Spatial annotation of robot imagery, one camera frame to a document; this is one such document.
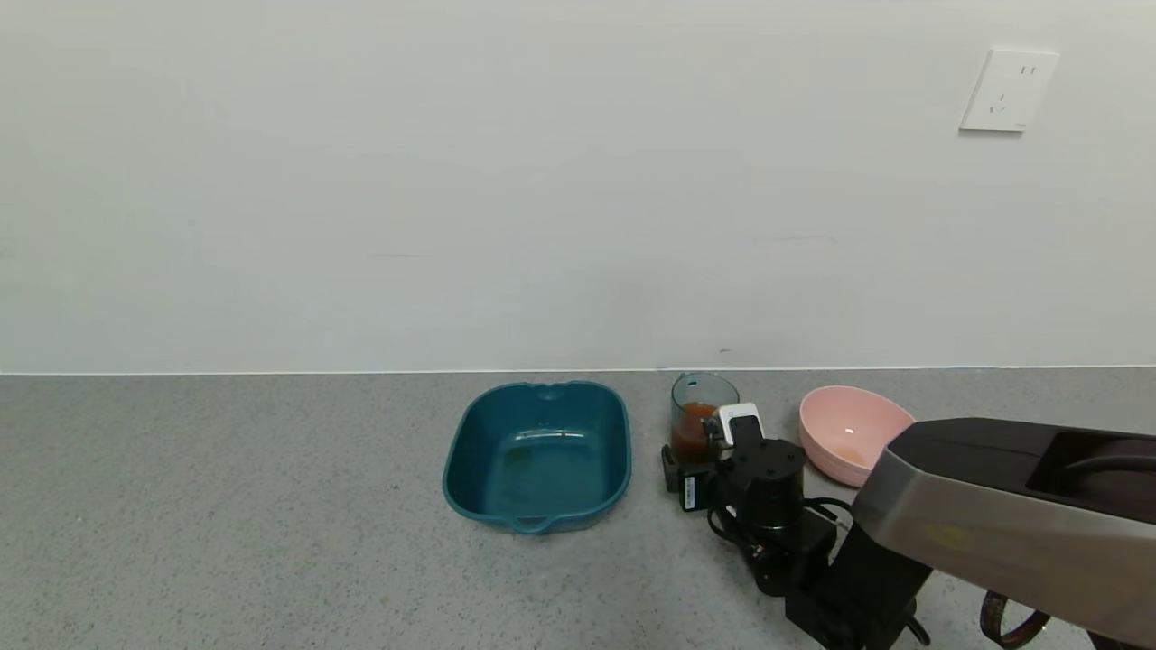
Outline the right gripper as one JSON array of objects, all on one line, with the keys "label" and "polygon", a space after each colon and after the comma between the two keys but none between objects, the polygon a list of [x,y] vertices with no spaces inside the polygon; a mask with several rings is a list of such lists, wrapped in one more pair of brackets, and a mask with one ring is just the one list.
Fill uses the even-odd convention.
[{"label": "right gripper", "polygon": [[669,444],[661,448],[664,485],[667,493],[677,493],[683,514],[706,511],[716,502],[716,461],[677,464]]}]

